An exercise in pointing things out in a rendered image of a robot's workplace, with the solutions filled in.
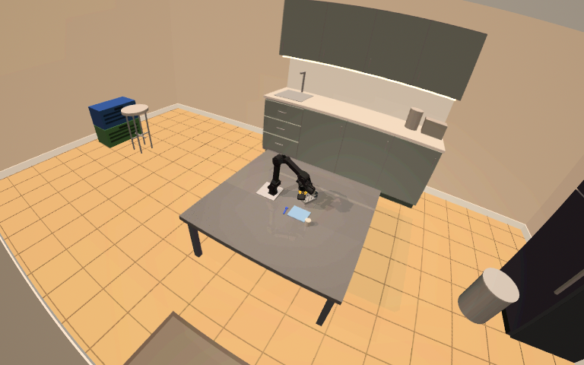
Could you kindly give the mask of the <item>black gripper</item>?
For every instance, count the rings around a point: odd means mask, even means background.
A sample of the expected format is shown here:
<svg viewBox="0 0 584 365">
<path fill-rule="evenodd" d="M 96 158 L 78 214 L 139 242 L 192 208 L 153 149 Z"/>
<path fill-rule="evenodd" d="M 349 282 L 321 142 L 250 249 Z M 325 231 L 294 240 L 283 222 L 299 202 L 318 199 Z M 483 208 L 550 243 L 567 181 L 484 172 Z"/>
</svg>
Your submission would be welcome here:
<svg viewBox="0 0 584 365">
<path fill-rule="evenodd" d="M 301 194 L 297 195 L 297 199 L 298 200 L 305 200 L 306 195 L 304 195 L 304 192 L 303 192 L 304 189 L 301 189 L 300 187 L 298 187 L 298 189 L 301 191 Z"/>
</svg>

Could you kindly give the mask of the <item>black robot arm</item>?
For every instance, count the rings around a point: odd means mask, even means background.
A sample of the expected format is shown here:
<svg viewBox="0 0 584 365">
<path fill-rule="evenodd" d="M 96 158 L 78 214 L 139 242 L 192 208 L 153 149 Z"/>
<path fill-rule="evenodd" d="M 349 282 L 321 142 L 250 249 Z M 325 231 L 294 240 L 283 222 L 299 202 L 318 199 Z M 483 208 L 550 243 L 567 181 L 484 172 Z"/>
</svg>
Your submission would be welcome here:
<svg viewBox="0 0 584 365">
<path fill-rule="evenodd" d="M 269 192 L 268 194 L 275 196 L 278 193 L 277 187 L 281 184 L 279 180 L 279 173 L 280 173 L 280 166 L 282 163 L 287 164 L 296 174 L 297 174 L 297 183 L 303 191 L 308 192 L 312 195 L 315 192 L 315 187 L 311 183 L 309 174 L 306 171 L 301 170 L 292 160 L 290 157 L 287 157 L 283 154 L 278 154 L 272 158 L 272 163 L 274 164 L 274 172 L 273 172 L 273 179 L 268 187 Z M 306 182 L 307 181 L 307 182 Z"/>
</svg>

